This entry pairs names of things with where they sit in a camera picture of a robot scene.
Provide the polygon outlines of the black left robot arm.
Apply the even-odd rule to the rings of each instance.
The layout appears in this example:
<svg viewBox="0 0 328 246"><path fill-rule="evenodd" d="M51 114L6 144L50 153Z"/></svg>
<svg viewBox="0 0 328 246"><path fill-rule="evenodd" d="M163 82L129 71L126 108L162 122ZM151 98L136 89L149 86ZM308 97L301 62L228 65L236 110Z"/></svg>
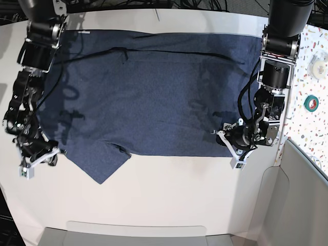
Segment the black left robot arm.
<svg viewBox="0 0 328 246"><path fill-rule="evenodd" d="M278 136L285 108L283 91L293 78L301 32L313 5L314 1L270 1L260 58L237 100L241 118L213 132L232 154L233 168L243 168L258 146L272 146Z"/></svg>

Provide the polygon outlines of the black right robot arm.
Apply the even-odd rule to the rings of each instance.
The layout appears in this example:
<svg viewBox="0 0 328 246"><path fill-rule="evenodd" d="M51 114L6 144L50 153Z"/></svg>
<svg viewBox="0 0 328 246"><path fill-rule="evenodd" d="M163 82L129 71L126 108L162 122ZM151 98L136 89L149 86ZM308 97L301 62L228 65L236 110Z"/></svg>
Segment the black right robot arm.
<svg viewBox="0 0 328 246"><path fill-rule="evenodd" d="M63 151L55 140L43 136L36 113L48 98L44 94L45 79L60 48L66 28L67 1L19 1L26 15L27 36L17 63L22 66L13 84L3 123L6 133L21 157L20 166L30 169L39 163L57 164Z"/></svg>

